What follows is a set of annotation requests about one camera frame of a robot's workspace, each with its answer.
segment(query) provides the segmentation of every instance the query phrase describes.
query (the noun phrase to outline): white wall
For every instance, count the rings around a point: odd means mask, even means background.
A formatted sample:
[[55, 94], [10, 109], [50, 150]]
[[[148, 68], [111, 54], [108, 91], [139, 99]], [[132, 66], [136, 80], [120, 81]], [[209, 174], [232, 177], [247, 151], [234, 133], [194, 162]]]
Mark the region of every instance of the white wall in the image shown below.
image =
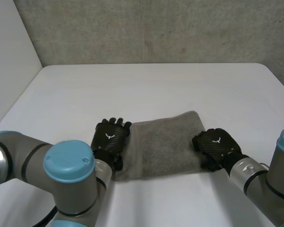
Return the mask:
[[13, 0], [0, 0], [0, 120], [41, 68]]

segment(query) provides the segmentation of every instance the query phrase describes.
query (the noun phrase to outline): silver robot arm segment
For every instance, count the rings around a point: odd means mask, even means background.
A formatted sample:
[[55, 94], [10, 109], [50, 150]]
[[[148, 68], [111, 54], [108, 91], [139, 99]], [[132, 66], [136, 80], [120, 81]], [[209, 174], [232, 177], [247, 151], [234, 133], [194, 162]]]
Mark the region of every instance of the silver robot arm segment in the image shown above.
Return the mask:
[[245, 157], [233, 165], [230, 178], [276, 227], [284, 227], [284, 130], [269, 170]]
[[53, 194], [58, 214], [52, 227], [93, 227], [111, 175], [112, 168], [82, 141], [52, 145], [0, 132], [0, 184], [17, 178]]

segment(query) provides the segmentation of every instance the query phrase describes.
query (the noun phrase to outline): logo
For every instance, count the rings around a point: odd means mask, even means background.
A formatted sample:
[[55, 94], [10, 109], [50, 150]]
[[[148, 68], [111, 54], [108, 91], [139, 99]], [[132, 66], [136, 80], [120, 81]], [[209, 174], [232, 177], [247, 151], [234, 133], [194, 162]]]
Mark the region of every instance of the logo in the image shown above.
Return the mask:
[[105, 135], [106, 135], [106, 137], [107, 137], [108, 139], [115, 137], [115, 135], [109, 136], [109, 135], [107, 135], [106, 133], [105, 133]]
[[219, 139], [217, 141], [213, 140], [214, 143], [220, 143], [220, 141], [221, 141], [221, 137], [219, 137]]

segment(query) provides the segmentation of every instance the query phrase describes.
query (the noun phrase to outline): white table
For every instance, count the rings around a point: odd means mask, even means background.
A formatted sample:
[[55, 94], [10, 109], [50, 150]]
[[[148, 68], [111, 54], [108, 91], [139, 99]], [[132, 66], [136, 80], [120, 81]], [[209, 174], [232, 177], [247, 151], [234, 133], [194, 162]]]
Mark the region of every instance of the white table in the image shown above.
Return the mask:
[[[284, 128], [284, 87], [260, 64], [64, 65], [41, 70], [0, 123], [39, 140], [91, 142], [103, 118], [147, 121], [189, 110], [221, 127], [243, 152], [270, 164]], [[0, 185], [0, 227], [30, 227], [52, 196]], [[225, 171], [112, 183], [98, 227], [272, 227]]]

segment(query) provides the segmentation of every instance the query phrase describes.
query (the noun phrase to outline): gray towel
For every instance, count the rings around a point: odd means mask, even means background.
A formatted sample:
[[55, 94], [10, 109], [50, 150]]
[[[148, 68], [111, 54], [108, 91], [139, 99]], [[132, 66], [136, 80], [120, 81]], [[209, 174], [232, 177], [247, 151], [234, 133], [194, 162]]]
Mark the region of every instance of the gray towel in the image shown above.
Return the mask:
[[123, 169], [113, 175], [114, 181], [148, 179], [174, 174], [199, 173], [205, 161], [195, 152], [192, 138], [204, 131], [195, 111], [176, 117], [131, 126], [131, 134], [125, 146]]

